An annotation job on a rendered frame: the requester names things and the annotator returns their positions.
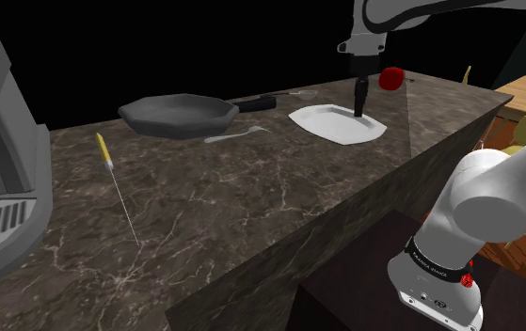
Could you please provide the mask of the dark grey frying pan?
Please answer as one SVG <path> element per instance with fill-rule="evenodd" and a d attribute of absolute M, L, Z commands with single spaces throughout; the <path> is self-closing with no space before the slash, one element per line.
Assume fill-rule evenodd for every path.
<path fill-rule="evenodd" d="M 231 103 L 182 93 L 142 98 L 121 106 L 118 113 L 137 134 L 185 140 L 223 134 L 239 113 L 276 106 L 274 96 Z"/>

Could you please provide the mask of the yellow-handled metal skewer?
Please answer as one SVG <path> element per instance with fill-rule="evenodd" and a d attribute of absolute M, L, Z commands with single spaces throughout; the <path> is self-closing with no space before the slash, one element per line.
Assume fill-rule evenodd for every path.
<path fill-rule="evenodd" d="M 115 177 L 115 174 L 114 174 L 114 164 L 113 164 L 113 161 L 112 161 L 111 156 L 109 154 L 108 148 L 107 148 L 107 146 L 106 146 L 106 144 L 104 142 L 104 138 L 103 138 L 103 136 L 101 134 L 96 133 L 95 134 L 95 140 L 96 140 L 96 143 L 98 145 L 100 154 L 102 155 L 104 166 L 109 171 L 109 173 L 111 175 L 111 178 L 112 178 L 112 181 L 113 181 L 113 183 L 114 183 L 114 185 L 116 187 L 116 190 L 117 190 L 117 193 L 118 193 L 118 196 L 119 196 L 119 199 L 120 199 L 121 206 L 122 206 L 122 208 L 124 210 L 124 214 L 126 216 L 126 220 L 127 220 L 128 225 L 130 227 L 130 230 L 133 233 L 133 237 L 135 239 L 135 243 L 136 243 L 137 246 L 140 246 L 139 240 L 138 240 L 137 235 L 135 233 L 135 229 L 134 229 L 132 220 L 130 218 L 130 215 L 128 213 L 128 210 L 127 210 L 127 207 L 125 205 L 124 199 L 123 199 L 123 197 L 121 195 L 121 191 L 120 191 L 119 185 L 118 185 L 117 180 L 116 180 L 116 177 Z"/>

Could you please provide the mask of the grey spoon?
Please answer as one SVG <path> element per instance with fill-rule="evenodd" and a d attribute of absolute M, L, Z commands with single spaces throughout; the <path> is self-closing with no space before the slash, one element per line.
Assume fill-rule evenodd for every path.
<path fill-rule="evenodd" d="M 269 130 L 265 129 L 264 127 L 251 126 L 243 133 L 240 133 L 240 134 L 224 134 L 224 135 L 219 135 L 219 136 L 212 136 L 212 137 L 205 138 L 203 140 L 203 142 L 209 144 L 209 143 L 214 143 L 214 142 L 225 140 L 225 139 L 230 139 L 230 138 L 234 138 L 234 137 L 244 136 L 244 135 L 247 135 L 247 134 L 252 134 L 252 133 L 255 133 L 255 132 L 258 132 L 258 131 L 264 131 L 264 132 L 271 133 Z"/>

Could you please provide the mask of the red apple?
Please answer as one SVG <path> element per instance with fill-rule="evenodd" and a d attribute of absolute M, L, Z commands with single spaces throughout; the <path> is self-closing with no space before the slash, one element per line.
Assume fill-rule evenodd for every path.
<path fill-rule="evenodd" d="M 379 75 L 379 86 L 388 91 L 398 89 L 405 81 L 405 72 L 397 67 L 385 68 Z"/>

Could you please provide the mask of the white plate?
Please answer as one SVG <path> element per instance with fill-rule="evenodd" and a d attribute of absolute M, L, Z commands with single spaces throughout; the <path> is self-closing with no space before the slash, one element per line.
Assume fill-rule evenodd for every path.
<path fill-rule="evenodd" d="M 386 132 L 387 126 L 335 104 L 318 104 L 299 108 L 288 117 L 305 131 L 331 142 L 347 146 L 370 142 Z"/>

